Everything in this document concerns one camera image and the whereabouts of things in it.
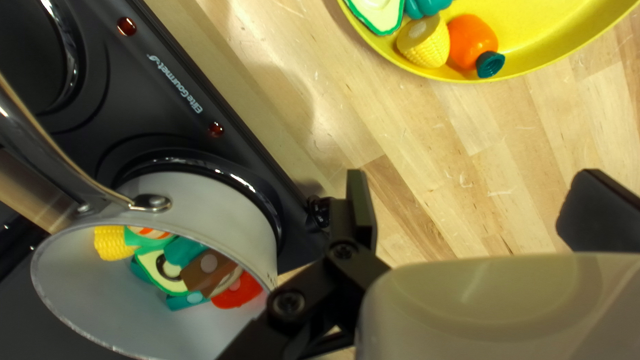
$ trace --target burner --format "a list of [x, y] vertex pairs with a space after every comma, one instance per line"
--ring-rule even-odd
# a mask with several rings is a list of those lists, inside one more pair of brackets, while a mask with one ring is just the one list
[[61, 11], [48, 0], [2, 1], [0, 33], [0, 69], [31, 112], [65, 102], [77, 83], [78, 61]]

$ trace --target toy orange pepper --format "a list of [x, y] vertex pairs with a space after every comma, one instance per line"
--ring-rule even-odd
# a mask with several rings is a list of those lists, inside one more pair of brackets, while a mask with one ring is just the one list
[[490, 78], [504, 65], [498, 38], [489, 25], [475, 15], [462, 15], [447, 25], [451, 49], [449, 56], [465, 70], [476, 69], [478, 77]]
[[262, 293], [262, 286], [249, 274], [243, 272], [228, 289], [211, 298], [219, 309], [233, 309], [253, 300]]

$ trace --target screw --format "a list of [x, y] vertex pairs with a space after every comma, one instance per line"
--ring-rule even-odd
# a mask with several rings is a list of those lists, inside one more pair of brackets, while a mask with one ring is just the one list
[[297, 315], [305, 308], [305, 297], [297, 291], [285, 291], [273, 299], [273, 309], [282, 316]]
[[149, 198], [149, 205], [153, 206], [154, 208], [164, 206], [166, 205], [166, 202], [167, 198], [160, 195], [153, 195]]
[[89, 204], [82, 204], [78, 206], [77, 212], [86, 213], [89, 210], [91, 210], [91, 206]]
[[355, 250], [349, 244], [338, 244], [333, 248], [333, 255], [338, 259], [351, 259]]

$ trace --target teal toy stem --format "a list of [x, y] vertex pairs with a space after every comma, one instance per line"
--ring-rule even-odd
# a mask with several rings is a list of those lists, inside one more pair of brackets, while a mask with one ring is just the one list
[[184, 268], [208, 248], [206, 245], [178, 236], [164, 247], [164, 256], [169, 263]]
[[404, 13], [418, 20], [424, 16], [434, 16], [440, 10], [448, 8], [453, 0], [405, 0]]
[[416, 0], [404, 0], [404, 13], [407, 14], [413, 20], [421, 19], [424, 14], [418, 9]]
[[487, 51], [480, 54], [476, 60], [478, 77], [486, 79], [496, 75], [504, 66], [504, 61], [504, 55], [494, 51]]

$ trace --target toy avocado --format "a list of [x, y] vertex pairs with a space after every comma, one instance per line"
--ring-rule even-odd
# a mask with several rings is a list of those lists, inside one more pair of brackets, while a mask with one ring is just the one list
[[349, 10], [376, 35], [389, 35], [402, 23], [404, 0], [344, 0]]

